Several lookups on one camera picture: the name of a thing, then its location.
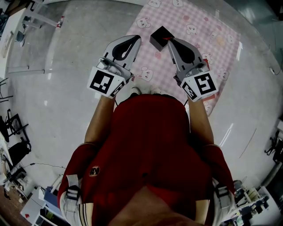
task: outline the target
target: pink tablecloth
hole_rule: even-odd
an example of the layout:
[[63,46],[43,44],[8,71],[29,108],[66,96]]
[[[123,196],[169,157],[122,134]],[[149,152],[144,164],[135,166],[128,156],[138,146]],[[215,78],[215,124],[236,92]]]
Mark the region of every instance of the pink tablecloth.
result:
[[143,79],[159,87],[182,103],[185,103],[187,97],[173,79],[176,67],[168,48],[159,52],[149,42],[150,35],[161,26],[176,38],[196,46],[203,58],[208,59],[210,69],[217,76],[220,90],[209,100],[204,100],[207,114],[210,115],[236,59],[240,35],[219,19],[185,0],[149,0],[142,8],[127,33],[138,34],[142,38],[142,45],[131,71],[135,79]]

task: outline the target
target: white floor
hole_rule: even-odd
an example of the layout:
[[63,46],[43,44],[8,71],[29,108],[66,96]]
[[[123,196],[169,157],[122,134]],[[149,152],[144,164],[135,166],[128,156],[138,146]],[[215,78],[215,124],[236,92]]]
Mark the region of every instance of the white floor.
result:
[[[274,165],[264,149],[282,112],[283,73],[270,73],[270,66],[279,70],[278,63],[257,31],[227,3],[192,2],[213,15],[217,9],[220,19],[241,33],[239,61],[210,122],[233,178],[247,177],[245,184],[258,186]],[[98,103],[97,96],[86,88],[90,70],[108,43],[125,35],[141,8],[107,0],[55,3],[43,13],[54,19],[65,15],[60,30],[54,31],[49,25],[28,29],[24,47],[14,49],[13,65],[47,67],[50,71],[46,75],[11,77],[7,91],[14,98],[2,103],[0,109],[5,116],[10,107],[24,123],[29,123],[32,152],[23,159],[23,166],[39,162],[66,167],[73,151],[83,142]],[[25,170],[43,187],[64,172],[44,165]]]

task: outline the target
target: forearm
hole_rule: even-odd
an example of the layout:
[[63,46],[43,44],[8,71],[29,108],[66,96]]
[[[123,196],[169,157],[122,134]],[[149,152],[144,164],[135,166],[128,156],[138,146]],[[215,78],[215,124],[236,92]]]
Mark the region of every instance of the forearm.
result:
[[101,96],[92,120],[85,134],[85,143],[102,145],[110,132],[111,117],[113,114],[115,98]]
[[191,138],[196,146],[214,144],[212,129],[203,101],[188,100],[190,108]]

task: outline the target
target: red t-shirt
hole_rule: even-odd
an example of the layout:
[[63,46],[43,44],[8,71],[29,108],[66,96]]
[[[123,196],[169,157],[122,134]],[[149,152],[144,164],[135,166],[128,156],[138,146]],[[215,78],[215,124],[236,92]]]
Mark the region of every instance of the red t-shirt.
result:
[[[92,224],[108,224],[143,186],[175,212],[195,219],[195,201],[210,200],[206,224],[214,216],[212,177],[233,192],[233,180],[219,147],[194,150],[185,107],[177,100],[143,94],[114,111],[109,137],[98,149],[79,146],[67,166],[58,200],[68,188],[66,175],[82,178],[83,203],[93,203]],[[90,177],[94,166],[99,174]]]

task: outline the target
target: black box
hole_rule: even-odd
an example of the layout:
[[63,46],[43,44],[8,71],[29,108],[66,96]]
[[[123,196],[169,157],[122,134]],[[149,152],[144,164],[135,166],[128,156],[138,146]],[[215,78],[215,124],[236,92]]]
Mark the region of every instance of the black box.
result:
[[171,34],[165,27],[161,26],[150,36],[149,42],[158,49],[159,52],[167,45],[168,40],[174,38],[174,35]]

